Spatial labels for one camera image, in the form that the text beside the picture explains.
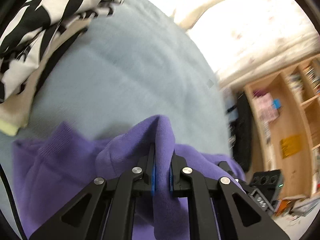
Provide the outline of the light green folded garment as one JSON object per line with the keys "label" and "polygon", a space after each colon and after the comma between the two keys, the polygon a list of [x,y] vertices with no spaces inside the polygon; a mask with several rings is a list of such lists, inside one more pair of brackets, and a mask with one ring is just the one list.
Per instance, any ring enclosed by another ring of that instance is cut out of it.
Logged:
{"label": "light green folded garment", "polygon": [[14,137],[17,135],[20,125],[16,124],[12,121],[0,120],[0,130],[3,134],[8,135],[10,137]]}

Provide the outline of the wooden bookshelf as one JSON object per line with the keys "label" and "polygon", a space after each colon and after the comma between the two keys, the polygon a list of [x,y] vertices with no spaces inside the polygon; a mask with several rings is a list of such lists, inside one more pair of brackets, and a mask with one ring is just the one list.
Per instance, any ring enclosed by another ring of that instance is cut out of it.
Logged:
{"label": "wooden bookshelf", "polygon": [[[261,161],[254,162],[255,171],[280,169],[284,176],[281,199],[319,196],[319,167],[315,150],[319,149],[319,94],[312,86],[307,70],[319,70],[316,57],[283,68],[245,85],[249,105],[257,127]],[[258,118],[253,98],[270,93],[281,101],[279,117],[268,125]],[[280,140],[301,134],[303,149],[282,158]]]}

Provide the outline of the pink storage boxes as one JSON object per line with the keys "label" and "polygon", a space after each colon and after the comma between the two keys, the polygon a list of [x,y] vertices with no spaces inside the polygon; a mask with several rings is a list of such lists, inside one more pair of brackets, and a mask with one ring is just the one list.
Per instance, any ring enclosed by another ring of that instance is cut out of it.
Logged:
{"label": "pink storage boxes", "polygon": [[254,97],[253,103],[260,120],[264,122],[273,122],[279,117],[278,110],[274,105],[274,99],[270,93]]}

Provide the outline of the cream leaf-print curtain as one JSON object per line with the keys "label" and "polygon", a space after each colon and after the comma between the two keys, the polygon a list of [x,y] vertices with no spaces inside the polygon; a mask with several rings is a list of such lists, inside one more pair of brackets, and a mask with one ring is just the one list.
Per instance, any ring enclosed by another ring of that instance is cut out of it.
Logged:
{"label": "cream leaf-print curtain", "polygon": [[319,53],[319,34],[295,0],[184,1],[174,21],[221,86],[245,83]]}

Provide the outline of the black white patterned folded garment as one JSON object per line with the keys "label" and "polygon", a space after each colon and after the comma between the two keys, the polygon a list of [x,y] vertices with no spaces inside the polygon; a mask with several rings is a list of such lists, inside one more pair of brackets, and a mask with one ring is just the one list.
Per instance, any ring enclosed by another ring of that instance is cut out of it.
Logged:
{"label": "black white patterned folded garment", "polygon": [[1,102],[19,94],[71,24],[111,16],[123,0],[27,0],[1,36]]}

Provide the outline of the yellow paper on shelf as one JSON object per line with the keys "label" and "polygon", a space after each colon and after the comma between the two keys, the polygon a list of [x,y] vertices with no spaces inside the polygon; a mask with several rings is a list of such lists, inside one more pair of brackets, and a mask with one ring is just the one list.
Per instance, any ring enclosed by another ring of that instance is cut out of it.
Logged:
{"label": "yellow paper on shelf", "polygon": [[281,139],[280,148],[283,159],[299,153],[303,149],[302,135],[294,134],[287,138]]}

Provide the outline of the grey-blue bed blanket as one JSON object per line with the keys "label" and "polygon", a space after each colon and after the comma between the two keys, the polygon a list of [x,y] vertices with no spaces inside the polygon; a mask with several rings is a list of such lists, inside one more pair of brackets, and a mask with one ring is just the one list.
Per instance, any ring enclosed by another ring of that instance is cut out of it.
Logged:
{"label": "grey-blue bed blanket", "polygon": [[1,135],[46,140],[62,123],[87,140],[113,139],[143,120],[169,118],[177,144],[231,158],[217,77],[189,36],[148,0],[123,0],[64,42],[36,85],[28,124]]}

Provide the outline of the purple zip hoodie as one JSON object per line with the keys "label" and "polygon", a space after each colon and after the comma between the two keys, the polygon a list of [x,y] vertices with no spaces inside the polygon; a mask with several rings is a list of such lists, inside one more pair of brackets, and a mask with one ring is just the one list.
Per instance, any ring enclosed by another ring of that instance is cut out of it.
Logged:
{"label": "purple zip hoodie", "polygon": [[113,139],[90,141],[62,123],[46,140],[21,139],[13,143],[14,194],[20,219],[30,236],[94,178],[119,177],[156,148],[155,195],[139,200],[133,239],[188,239],[188,202],[169,191],[169,168],[173,154],[205,177],[219,179],[226,161],[238,179],[245,174],[225,155],[203,154],[189,145],[177,144],[168,117],[151,116]]}

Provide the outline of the blue small box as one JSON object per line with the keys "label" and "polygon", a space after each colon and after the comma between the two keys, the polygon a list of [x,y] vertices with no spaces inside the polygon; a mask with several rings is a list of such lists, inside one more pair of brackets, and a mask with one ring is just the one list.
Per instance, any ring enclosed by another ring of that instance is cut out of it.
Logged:
{"label": "blue small box", "polygon": [[281,105],[281,101],[279,99],[274,99],[272,106],[274,107],[274,109],[279,110],[281,109],[282,105]]}

